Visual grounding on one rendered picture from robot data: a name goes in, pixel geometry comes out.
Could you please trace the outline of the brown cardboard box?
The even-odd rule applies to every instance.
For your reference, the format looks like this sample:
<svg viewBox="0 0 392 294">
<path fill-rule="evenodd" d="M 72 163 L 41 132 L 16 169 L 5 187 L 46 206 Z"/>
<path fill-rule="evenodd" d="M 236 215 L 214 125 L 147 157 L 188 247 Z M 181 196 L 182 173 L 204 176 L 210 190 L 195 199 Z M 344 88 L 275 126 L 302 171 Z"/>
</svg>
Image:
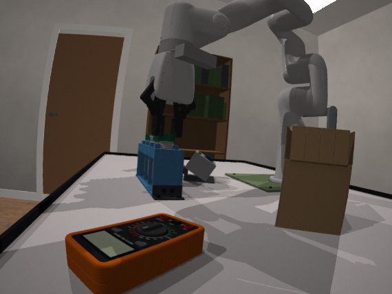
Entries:
<svg viewBox="0 0 392 294">
<path fill-rule="evenodd" d="M 294 125 L 291 131 L 286 127 L 275 227 L 340 236 L 354 142 L 355 131 Z"/>
</svg>

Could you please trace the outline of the orange digital multimeter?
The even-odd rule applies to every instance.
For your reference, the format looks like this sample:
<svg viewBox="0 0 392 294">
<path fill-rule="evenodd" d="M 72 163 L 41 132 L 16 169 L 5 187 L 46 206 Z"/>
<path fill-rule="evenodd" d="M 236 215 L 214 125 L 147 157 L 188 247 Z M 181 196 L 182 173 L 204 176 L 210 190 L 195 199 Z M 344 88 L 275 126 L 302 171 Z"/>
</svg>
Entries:
<svg viewBox="0 0 392 294">
<path fill-rule="evenodd" d="M 121 294 L 199 255 L 204 227 L 169 214 L 72 232 L 67 265 L 93 294 Z"/>
</svg>

